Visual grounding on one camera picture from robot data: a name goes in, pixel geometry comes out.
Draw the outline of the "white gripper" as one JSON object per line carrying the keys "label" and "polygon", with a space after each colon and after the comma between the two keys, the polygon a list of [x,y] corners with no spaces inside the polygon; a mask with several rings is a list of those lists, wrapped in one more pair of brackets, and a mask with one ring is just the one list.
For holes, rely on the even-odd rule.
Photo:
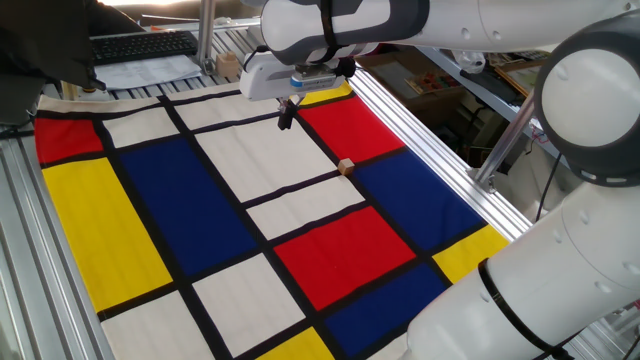
{"label": "white gripper", "polygon": [[[239,89],[250,101],[261,101],[335,89],[346,78],[335,73],[337,60],[329,65],[284,65],[269,51],[250,53],[241,67]],[[277,126],[290,129],[299,110],[300,100],[282,100]]]}

